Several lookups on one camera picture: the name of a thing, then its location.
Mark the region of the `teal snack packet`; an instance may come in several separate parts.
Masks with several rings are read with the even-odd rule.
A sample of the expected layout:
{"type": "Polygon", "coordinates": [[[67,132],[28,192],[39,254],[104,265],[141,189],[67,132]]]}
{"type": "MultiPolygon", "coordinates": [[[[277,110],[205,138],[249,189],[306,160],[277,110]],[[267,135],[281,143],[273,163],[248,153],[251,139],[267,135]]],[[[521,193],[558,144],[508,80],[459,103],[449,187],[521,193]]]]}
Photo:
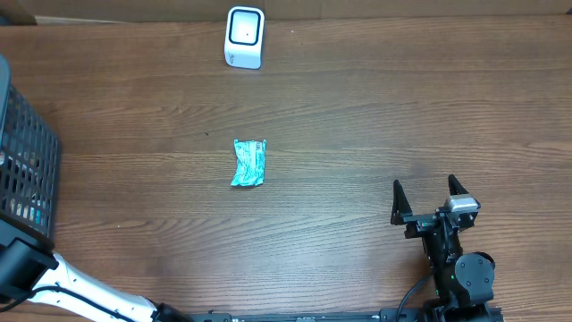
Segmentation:
{"type": "Polygon", "coordinates": [[[253,187],[265,181],[265,151],[266,140],[233,142],[237,158],[237,169],[231,186],[253,187]]]}

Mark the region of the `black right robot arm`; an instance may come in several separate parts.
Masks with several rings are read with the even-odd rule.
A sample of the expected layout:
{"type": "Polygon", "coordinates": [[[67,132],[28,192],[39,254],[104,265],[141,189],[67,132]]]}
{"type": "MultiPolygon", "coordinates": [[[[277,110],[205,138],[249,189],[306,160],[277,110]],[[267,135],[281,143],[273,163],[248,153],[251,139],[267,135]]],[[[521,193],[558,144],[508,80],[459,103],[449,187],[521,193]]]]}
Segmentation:
{"type": "Polygon", "coordinates": [[[392,184],[391,224],[403,225],[408,239],[420,238],[430,264],[421,278],[402,298],[394,319],[407,315],[404,307],[412,294],[432,279],[437,297],[417,309],[418,321],[493,321],[501,317],[491,311],[494,259],[485,252],[465,253],[459,234],[475,224],[481,204],[458,181],[448,176],[450,195],[432,214],[414,215],[401,183],[392,184]]]}

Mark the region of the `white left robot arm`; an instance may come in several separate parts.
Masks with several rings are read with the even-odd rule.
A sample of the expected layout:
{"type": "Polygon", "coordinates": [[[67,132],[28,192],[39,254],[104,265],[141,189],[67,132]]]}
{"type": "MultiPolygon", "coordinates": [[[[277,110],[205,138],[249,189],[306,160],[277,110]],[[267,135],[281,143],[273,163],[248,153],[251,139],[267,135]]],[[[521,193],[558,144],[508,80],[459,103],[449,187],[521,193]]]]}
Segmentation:
{"type": "Polygon", "coordinates": [[[93,321],[189,321],[173,307],[121,292],[16,239],[1,251],[1,311],[25,301],[69,310],[93,321]]]}

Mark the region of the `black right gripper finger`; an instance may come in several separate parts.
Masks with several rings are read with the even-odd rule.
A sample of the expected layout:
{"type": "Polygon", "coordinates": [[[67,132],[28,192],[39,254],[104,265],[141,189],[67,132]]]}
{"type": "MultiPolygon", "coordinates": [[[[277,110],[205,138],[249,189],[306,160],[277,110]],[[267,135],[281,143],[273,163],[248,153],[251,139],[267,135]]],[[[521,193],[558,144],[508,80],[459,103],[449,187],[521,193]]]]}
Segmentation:
{"type": "Polygon", "coordinates": [[[451,196],[468,194],[468,191],[463,187],[454,174],[450,174],[448,176],[448,185],[451,196]]]}
{"type": "Polygon", "coordinates": [[[392,184],[393,203],[391,211],[391,224],[403,225],[406,217],[412,216],[412,209],[408,203],[405,191],[399,180],[392,184]]]}

